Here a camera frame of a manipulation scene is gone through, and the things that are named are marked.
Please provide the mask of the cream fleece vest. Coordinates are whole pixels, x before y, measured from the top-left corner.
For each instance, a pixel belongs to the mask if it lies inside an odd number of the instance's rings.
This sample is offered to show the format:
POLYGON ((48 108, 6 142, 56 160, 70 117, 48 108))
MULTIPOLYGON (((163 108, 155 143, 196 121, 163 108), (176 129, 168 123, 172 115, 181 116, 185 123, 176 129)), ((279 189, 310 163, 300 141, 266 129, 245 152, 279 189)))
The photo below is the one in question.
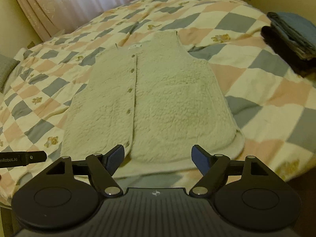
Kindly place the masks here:
POLYGON ((208 61, 162 31, 97 56, 68 110, 61 154, 82 160, 121 144, 114 176, 124 178, 192 169, 196 144, 235 159, 244 143, 208 61))

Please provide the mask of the checkered patchwork quilt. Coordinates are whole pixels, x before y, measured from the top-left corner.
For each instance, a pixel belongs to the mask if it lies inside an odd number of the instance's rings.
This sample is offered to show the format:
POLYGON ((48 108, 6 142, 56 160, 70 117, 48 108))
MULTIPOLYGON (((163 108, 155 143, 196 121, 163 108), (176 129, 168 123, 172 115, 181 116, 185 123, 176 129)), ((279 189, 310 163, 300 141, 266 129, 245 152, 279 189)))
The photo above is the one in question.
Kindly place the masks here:
POLYGON ((137 0, 70 34, 25 50, 1 100, 1 151, 47 153, 44 163, 1 169, 1 206, 60 156, 73 96, 97 54, 113 44, 177 31, 185 49, 209 61, 245 135, 239 158, 255 155, 282 179, 315 166, 315 82, 295 74, 265 44, 264 13, 241 0, 137 0))

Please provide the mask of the grey pillow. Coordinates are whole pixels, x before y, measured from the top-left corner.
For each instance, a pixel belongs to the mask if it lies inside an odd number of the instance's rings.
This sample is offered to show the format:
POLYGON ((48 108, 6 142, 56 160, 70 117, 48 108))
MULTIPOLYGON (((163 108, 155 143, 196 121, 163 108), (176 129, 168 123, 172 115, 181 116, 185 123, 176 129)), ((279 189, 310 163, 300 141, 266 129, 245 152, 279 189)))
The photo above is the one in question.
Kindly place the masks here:
POLYGON ((19 60, 15 60, 14 58, 10 58, 0 54, 0 86, 1 93, 3 93, 4 86, 8 80, 11 72, 16 68, 16 66, 20 63, 19 60))

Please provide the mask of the folded black garment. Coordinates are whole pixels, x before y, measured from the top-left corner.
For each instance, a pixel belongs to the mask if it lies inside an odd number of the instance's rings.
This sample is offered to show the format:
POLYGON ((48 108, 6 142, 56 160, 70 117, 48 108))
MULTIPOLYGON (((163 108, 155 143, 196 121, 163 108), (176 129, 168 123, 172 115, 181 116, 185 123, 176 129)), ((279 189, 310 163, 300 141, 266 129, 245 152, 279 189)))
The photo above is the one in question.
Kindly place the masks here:
POLYGON ((269 26, 264 26, 261 29, 261 36, 264 42, 269 45, 275 53, 289 53, 296 55, 296 53, 289 47, 289 45, 269 26))

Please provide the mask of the folded blue jeans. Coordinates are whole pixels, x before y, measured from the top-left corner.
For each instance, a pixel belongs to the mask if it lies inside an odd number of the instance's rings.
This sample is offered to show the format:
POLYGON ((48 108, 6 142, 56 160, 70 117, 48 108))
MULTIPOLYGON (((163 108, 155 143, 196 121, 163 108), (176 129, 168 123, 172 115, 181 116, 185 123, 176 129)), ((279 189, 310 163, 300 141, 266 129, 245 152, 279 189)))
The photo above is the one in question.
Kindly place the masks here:
POLYGON ((315 58, 315 24, 290 12, 268 12, 271 28, 301 59, 315 58))

